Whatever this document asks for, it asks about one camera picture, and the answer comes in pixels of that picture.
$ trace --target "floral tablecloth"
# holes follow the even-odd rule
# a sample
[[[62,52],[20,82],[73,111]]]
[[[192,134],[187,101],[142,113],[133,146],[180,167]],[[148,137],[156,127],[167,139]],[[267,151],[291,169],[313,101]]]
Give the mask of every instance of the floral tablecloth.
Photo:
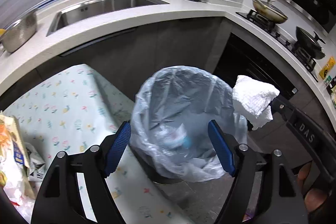
[[[83,64],[34,87],[4,114],[17,118],[24,141],[35,146],[48,168],[57,152],[81,153],[114,134],[122,121],[130,119],[133,104],[103,76]],[[86,217],[95,221],[84,176],[77,177]],[[128,146],[116,172],[106,182],[127,224],[192,223],[160,194]]]

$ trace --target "gas stove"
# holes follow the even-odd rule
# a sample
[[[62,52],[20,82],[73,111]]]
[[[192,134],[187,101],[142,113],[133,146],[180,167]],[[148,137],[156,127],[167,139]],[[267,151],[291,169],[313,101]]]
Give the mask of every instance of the gas stove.
[[[295,42],[290,42],[283,34],[280,34],[278,32],[275,22],[258,14],[254,10],[250,10],[248,13],[236,12],[236,14],[252,22],[256,26],[267,32],[271,37],[280,42],[300,61],[302,65],[304,65],[304,67],[308,70],[308,72],[315,79],[315,81],[318,82],[316,73],[314,71],[316,61],[307,53],[305,49],[300,46],[296,46]]]

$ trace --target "translucent plastic bag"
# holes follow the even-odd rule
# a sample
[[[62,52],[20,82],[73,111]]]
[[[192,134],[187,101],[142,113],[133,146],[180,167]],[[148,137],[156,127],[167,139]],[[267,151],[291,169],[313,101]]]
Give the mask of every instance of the translucent plastic bag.
[[[234,112],[228,84],[198,68],[164,68],[136,96],[130,144],[164,177],[217,179],[225,171],[208,137],[212,119],[238,143],[246,143],[247,121]]]

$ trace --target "stainless steel basin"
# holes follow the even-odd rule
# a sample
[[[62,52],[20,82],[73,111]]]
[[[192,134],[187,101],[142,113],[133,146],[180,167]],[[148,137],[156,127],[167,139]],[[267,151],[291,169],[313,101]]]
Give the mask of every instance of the stainless steel basin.
[[[162,0],[91,0],[58,12],[47,36],[80,20],[104,13],[147,5],[168,4]]]

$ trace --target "countertop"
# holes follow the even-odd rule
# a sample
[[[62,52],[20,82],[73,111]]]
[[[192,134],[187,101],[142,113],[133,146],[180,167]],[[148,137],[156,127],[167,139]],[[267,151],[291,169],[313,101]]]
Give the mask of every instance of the countertop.
[[[136,7],[102,14],[64,27],[46,37],[57,12],[83,1],[87,0],[57,0],[37,12],[37,33],[16,52],[12,54],[5,52],[0,56],[0,95],[45,61],[97,37],[160,21],[195,17],[226,17],[264,41],[300,74],[321,102],[336,130],[336,110],[323,81],[320,79],[317,83],[305,67],[278,41],[236,14],[236,12],[247,12],[246,6],[226,0],[207,0],[207,3],[163,0],[169,4]],[[327,40],[326,43],[325,50],[328,50],[328,43],[332,41]]]

